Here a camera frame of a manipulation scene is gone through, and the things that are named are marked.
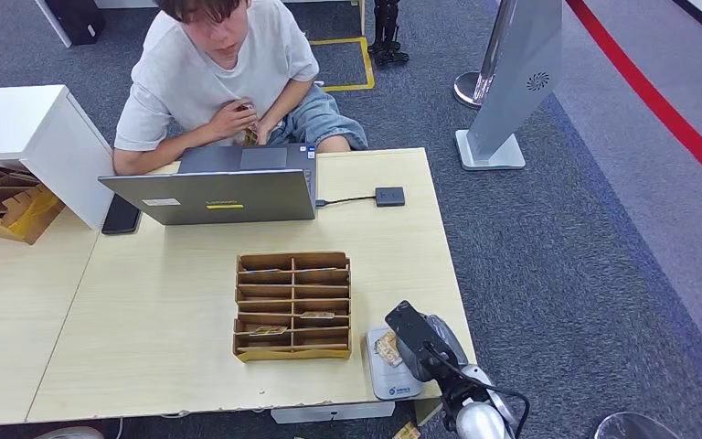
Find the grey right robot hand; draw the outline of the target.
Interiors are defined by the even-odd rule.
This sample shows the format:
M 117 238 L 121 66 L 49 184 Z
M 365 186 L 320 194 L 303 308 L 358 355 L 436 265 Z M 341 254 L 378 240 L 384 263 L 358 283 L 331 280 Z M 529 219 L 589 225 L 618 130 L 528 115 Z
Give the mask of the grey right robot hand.
M 467 366 L 470 361 L 468 360 L 466 353 L 459 342 L 458 338 L 455 336 L 450 327 L 436 315 L 424 315 L 429 326 L 437 333 L 437 335 L 447 344 L 451 349 L 458 361 L 458 368 L 461 369 Z M 412 353 L 411 349 L 401 340 L 399 336 L 396 336 L 396 347 L 399 352 L 404 364 L 409 369 L 410 373 L 414 376 L 416 380 L 421 382 L 428 382 L 433 380 L 433 375 L 428 372 L 423 366 L 421 366 L 417 357 Z

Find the person's left hand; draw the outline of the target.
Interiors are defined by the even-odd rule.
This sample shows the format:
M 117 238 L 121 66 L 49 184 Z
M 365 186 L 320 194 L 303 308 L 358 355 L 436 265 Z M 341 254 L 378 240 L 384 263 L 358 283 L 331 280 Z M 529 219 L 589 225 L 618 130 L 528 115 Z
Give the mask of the person's left hand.
M 253 126 L 252 130 L 255 133 L 256 145 L 266 145 L 269 142 L 271 133 L 276 129 L 280 121 L 261 118 Z

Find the person's right hand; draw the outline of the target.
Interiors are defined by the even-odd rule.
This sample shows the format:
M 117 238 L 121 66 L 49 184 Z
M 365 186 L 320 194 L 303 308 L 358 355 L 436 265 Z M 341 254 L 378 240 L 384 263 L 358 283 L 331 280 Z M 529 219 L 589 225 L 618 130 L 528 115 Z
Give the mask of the person's right hand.
M 211 139 L 221 140 L 251 128 L 259 120 L 250 100 L 236 100 L 221 107 L 207 123 Z

